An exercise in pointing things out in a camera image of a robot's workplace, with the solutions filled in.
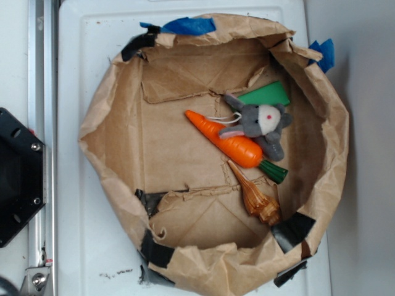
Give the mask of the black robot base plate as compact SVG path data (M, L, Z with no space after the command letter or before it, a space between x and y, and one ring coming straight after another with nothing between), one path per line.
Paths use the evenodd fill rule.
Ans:
M1 247L44 206L44 144L1 108Z

